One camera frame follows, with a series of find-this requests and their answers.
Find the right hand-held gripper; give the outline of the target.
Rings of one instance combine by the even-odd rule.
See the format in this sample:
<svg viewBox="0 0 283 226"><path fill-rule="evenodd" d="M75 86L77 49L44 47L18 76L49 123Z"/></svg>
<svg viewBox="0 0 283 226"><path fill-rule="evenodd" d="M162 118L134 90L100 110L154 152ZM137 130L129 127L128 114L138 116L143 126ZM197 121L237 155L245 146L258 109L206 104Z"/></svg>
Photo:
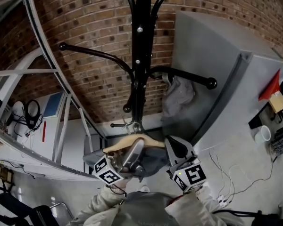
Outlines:
<svg viewBox="0 0 283 226"><path fill-rule="evenodd" d="M187 193L201 187L207 177L191 143L180 137L166 136L165 146L171 164L167 174L181 191Z"/></svg>

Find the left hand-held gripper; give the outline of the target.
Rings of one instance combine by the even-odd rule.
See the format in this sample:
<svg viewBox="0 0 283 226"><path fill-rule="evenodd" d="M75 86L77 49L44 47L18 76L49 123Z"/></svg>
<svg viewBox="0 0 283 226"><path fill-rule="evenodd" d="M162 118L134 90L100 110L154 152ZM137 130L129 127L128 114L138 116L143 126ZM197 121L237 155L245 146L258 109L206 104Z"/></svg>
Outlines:
<svg viewBox="0 0 283 226"><path fill-rule="evenodd" d="M142 181L146 170L142 165L144 139L137 139L129 151L94 153L94 175L106 185L113 185L120 180L137 178Z"/></svg>

